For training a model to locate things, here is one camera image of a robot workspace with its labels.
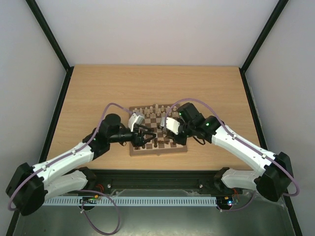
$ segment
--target purple cable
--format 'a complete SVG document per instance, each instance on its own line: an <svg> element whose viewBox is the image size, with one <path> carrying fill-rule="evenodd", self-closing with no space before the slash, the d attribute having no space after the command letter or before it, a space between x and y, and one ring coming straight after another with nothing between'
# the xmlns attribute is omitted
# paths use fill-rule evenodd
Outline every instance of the purple cable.
<svg viewBox="0 0 315 236"><path fill-rule="evenodd" d="M223 211L223 212L231 212L231 211L238 211L238 210L243 210L245 209L246 207L248 207L254 200L254 196L256 194L256 191L254 191L252 193L252 198L250 199L250 201L248 203L246 203L244 206L240 207L240 208L237 208L237 209L230 209L230 210L222 210L219 206L217 206L217 208L220 210L220 211Z"/></svg>
<svg viewBox="0 0 315 236"><path fill-rule="evenodd" d="M104 111L103 111L103 114L102 114L102 116L101 116L101 118L100 118L100 120L99 120L99 123L98 123L98 125L97 125L97 127L96 127L96 129L95 129L95 131L94 131L94 133L93 133L93 135L91 136L91 138L90 138L82 147L80 147L79 149L77 149L76 152L79 152L79 151L81 151L82 149L84 149L84 148L85 148L87 145L89 145L89 143L94 139L95 135L96 135L97 132L98 132L98 129L99 129L99 127L100 127L100 124L102 123L102 120L103 120L103 118L104 118L104 116L105 116L105 114L106 114L108 108L109 108L111 105L116 106L116 107L119 107L119 108L123 109L124 111L126 111L126 112L132 114L131 111L129 111L128 109L126 109L126 108L124 108L124 107L118 105L117 103L113 103L113 102L109 103L109 104L105 107L105 109L104 109ZM60 160L66 158L66 157L68 157L68 156L70 156L70 155L72 155L72 152L71 152L71 151L68 152L68 153L66 153L65 155L63 155L63 156L57 158L56 160L50 162L49 164L46 165L46 167L50 167L51 165L55 164L57 161L60 161ZM13 202L13 199L15 198L16 194L21 190L21 188L22 188L31 178L33 178L35 175L37 175L38 173L40 173L40 172L42 172L42 171L43 171L42 168L38 169L38 170L35 171L33 174L31 174L29 177L27 177L27 178L15 189L15 191L13 192L12 196L10 197L10 200L9 200L9 203L8 203L8 210L10 210L10 211L17 210L17 208L12 208L12 207L11 207L12 202Z"/></svg>
<svg viewBox="0 0 315 236"><path fill-rule="evenodd" d="M202 105L204 105L206 108L208 108L213 114L214 116L218 119L219 123L221 124L221 126L224 128L224 130L229 134L231 135L232 137L234 136L234 134L232 134L224 125L224 123L222 122L222 120L219 118L219 116L217 115L217 113L206 103L198 100L198 99L194 99L194 98L184 98L184 99L181 99L181 100L178 100L177 102L175 102L169 109L168 111L166 112L166 115L165 115L165 120L164 120L164 123L165 123L165 127L166 127L166 119L167 119L167 116L169 114L169 112L173 109L173 107L175 107L178 103L180 102L185 102L185 101L193 101L193 102L198 102ZM238 137L235 137L235 140L239 141L241 144L245 145L246 147L248 147L249 149L253 150L254 152L256 152L258 155L263 155L262 152L260 152L259 150L255 149L254 147L252 147L251 145L247 144L246 142L244 142L243 140L239 139ZM276 161L274 161L273 159L271 159L270 157L268 156L265 156L265 158L270 161L271 163L273 163L274 165L276 165L280 170L282 170L287 176L288 178L293 182L293 184L295 185L295 188L296 188L296 192L295 193L292 193L292 194L288 194L288 193L283 193L283 195L285 196L289 196L289 197L295 197L297 195L299 195L300 193L300 187L299 187L299 184L298 182L293 178L292 175L290 175L290 173L288 171L286 171L285 168L283 168L280 164L278 164Z"/></svg>
<svg viewBox="0 0 315 236"><path fill-rule="evenodd" d="M115 229L113 232L111 232L111 233L105 233L105 232L99 230L99 229L92 223L92 221L89 219L88 215L86 214L86 212L85 212L84 209L83 209L84 204L85 204L86 201L84 201L84 202L82 203L81 210L82 210L82 213L83 213L83 214L85 215L85 217L87 218L87 220L88 220L88 222L89 222L89 225L90 225L96 232L98 232L99 234L101 234L101 235L114 235L115 233L117 233L117 232L118 232L118 228L119 228L119 226L120 226L121 215L120 215L119 208L118 208L118 206L116 205L116 203L113 201L113 199L111 199L111 198L110 198L109 196L107 196L106 194L101 193L101 192L98 192L98 191L93 191L93 190L79 190L79 192L97 193L97 194L100 194L100 195L106 197L108 200L111 201L111 203L114 205L114 207L115 207L115 209L116 209L116 212L117 212L117 214L118 214L118 222L117 222L116 229Z"/></svg>

